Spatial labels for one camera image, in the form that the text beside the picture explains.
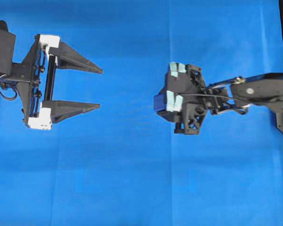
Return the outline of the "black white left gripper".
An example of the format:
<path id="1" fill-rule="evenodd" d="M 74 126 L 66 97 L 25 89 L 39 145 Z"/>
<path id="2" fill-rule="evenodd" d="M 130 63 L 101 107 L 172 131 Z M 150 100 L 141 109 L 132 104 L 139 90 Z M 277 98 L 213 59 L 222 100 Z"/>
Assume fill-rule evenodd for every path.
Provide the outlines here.
<path id="1" fill-rule="evenodd" d="M 12 65 L 12 72 L 15 73 L 12 81 L 16 83 L 16 91 L 21 98 L 23 123 L 30 129 L 50 130 L 52 123 L 100 108 L 100 104 L 83 102 L 40 101 L 40 74 L 44 72 L 45 62 L 51 55 L 58 69 L 103 74 L 100 67 L 60 41 L 59 36 L 35 35 L 34 43 L 24 60 Z"/>

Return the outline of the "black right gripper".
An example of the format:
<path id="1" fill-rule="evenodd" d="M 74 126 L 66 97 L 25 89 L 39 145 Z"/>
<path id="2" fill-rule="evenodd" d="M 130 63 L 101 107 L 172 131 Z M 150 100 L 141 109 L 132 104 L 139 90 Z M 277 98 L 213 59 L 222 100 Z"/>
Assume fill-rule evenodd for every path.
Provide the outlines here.
<path id="1" fill-rule="evenodd" d="M 182 94 L 184 97 L 182 111 L 173 116 L 174 133 L 197 135 L 207 112 L 214 115 L 228 109 L 228 92 L 225 87 L 207 87 L 199 67 L 187 64 L 186 69 L 191 79 L 191 86 Z"/>

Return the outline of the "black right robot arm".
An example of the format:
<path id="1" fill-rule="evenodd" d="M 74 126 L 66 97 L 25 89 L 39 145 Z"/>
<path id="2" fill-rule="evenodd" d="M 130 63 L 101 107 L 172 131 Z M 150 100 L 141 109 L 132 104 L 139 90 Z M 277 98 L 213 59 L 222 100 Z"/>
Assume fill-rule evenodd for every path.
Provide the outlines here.
<path id="1" fill-rule="evenodd" d="M 207 112 L 212 115 L 234 111 L 245 115 L 251 105 L 275 113 L 276 126 L 283 133 L 283 73 L 241 76 L 206 86 L 201 72 L 188 67 L 175 73 L 171 91 L 182 103 L 176 131 L 198 134 Z"/>

